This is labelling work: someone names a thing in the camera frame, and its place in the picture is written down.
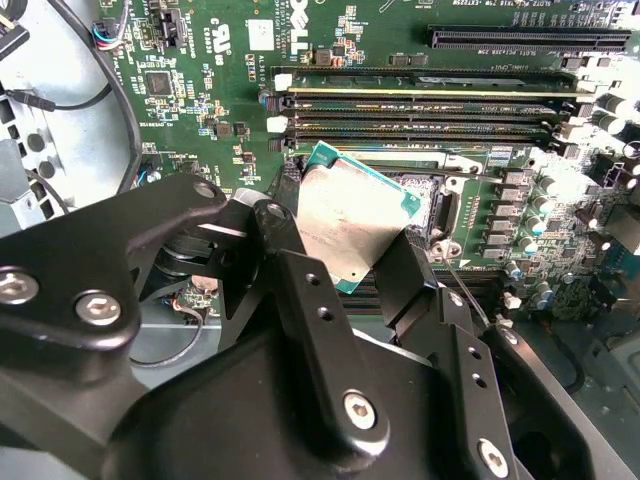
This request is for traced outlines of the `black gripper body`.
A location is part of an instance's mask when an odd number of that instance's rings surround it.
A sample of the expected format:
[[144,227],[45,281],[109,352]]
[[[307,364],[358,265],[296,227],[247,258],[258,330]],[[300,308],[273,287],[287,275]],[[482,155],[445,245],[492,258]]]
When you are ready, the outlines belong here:
[[431,361],[343,319],[250,335],[141,398],[106,479],[452,479]]

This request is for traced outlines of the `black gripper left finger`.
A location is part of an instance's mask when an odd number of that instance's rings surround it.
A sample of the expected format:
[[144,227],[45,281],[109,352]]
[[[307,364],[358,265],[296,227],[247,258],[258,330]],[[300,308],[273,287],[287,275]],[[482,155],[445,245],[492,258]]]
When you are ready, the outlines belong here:
[[151,392],[129,363],[140,304],[161,287],[162,248],[187,233],[203,235],[205,252],[186,271],[221,281],[239,331],[222,352],[271,327],[347,321],[285,207],[234,204],[176,175],[2,240],[3,426],[67,463],[105,463],[117,428]]

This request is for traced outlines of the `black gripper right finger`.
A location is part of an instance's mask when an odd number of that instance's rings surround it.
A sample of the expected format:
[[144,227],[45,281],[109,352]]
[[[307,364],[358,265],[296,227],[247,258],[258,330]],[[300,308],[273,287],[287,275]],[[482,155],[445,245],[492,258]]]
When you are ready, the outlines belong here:
[[468,302],[438,284],[422,240],[396,236],[374,266],[399,346],[437,375],[436,457],[452,479],[615,479],[618,456],[526,341],[475,332]]

